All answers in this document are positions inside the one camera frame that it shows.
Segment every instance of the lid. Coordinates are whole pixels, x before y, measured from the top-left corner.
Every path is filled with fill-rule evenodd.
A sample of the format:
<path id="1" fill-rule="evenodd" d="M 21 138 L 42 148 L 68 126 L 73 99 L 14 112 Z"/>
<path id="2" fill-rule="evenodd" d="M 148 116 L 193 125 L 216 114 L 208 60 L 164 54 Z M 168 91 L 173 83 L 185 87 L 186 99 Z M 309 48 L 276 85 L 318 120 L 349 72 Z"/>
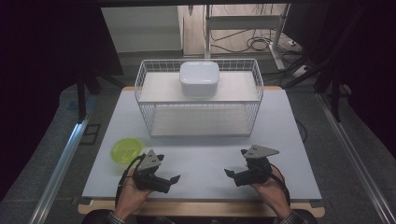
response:
<path id="1" fill-rule="evenodd" d="M 213 62 L 185 62 L 180 66 L 180 81 L 185 84 L 219 82 L 219 66 Z"/>

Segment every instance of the human hand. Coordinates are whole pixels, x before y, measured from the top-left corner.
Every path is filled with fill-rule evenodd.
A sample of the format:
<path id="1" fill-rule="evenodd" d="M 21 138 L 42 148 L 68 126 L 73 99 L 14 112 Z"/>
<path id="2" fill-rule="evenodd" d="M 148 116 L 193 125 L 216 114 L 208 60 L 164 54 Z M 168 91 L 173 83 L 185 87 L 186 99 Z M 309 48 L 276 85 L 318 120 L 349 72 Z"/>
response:
<path id="1" fill-rule="evenodd" d="M 136 212 L 152 192 L 148 189 L 138 189 L 132 179 L 133 174 L 134 169 L 129 170 L 128 175 L 122 184 L 119 201 L 117 203 L 116 210 L 114 211 L 114 215 L 122 220 L 126 220 Z"/>
<path id="2" fill-rule="evenodd" d="M 279 170 L 273 165 L 271 167 L 273 174 L 284 181 Z M 273 178 L 269 177 L 265 183 L 252 184 L 251 187 L 259 193 L 262 201 L 270 206 L 281 220 L 291 215 L 292 210 L 288 205 L 286 195 L 282 187 Z"/>

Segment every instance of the white tabletop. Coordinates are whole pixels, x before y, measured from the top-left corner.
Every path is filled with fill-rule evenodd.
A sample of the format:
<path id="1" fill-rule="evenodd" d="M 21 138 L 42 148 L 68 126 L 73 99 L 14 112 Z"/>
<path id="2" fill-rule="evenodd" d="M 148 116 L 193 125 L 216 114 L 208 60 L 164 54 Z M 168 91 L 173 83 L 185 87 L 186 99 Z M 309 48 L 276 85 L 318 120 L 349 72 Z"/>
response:
<path id="1" fill-rule="evenodd" d="M 169 179 L 181 175 L 178 183 L 167 194 L 153 192 L 150 199 L 213 202 L 257 200 L 258 196 L 252 187 L 237 187 L 224 173 L 224 168 L 236 172 L 247 169 L 240 149 L 249 149 L 251 145 L 280 151 L 268 159 L 286 177 L 293 201 L 321 199 L 284 91 L 264 91 L 250 137 L 184 138 L 150 137 L 134 92 L 123 91 L 87 180 L 83 197 L 115 197 L 120 176 L 127 165 L 111 160 L 110 150 L 118 140 L 125 137 L 136 137 L 142 141 L 145 145 L 144 152 L 153 149 L 157 155 L 164 155 L 156 176 Z"/>

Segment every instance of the sleeve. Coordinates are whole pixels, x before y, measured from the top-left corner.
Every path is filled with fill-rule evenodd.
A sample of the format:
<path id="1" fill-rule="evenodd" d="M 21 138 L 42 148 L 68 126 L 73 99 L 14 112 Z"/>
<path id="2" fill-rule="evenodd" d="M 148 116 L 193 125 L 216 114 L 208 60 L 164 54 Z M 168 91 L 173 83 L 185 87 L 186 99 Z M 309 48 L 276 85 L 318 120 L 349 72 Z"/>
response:
<path id="1" fill-rule="evenodd" d="M 114 215 L 113 212 L 109 212 L 105 224 L 125 224 L 125 221 Z"/>
<path id="2" fill-rule="evenodd" d="M 282 220 L 280 224 L 308 224 L 308 222 L 300 218 L 297 213 L 293 212 L 289 217 Z"/>

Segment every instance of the white wire basket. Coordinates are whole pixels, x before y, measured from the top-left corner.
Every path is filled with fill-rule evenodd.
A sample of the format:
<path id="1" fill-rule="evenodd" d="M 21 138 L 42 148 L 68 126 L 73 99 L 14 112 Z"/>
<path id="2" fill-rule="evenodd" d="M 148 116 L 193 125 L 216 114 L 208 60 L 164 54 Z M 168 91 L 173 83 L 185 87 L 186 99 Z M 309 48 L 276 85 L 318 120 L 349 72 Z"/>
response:
<path id="1" fill-rule="evenodd" d="M 216 95 L 193 99 L 179 81 L 184 62 L 219 66 Z M 254 59 L 145 60 L 134 94 L 151 136 L 250 136 L 262 102 L 262 76 Z"/>

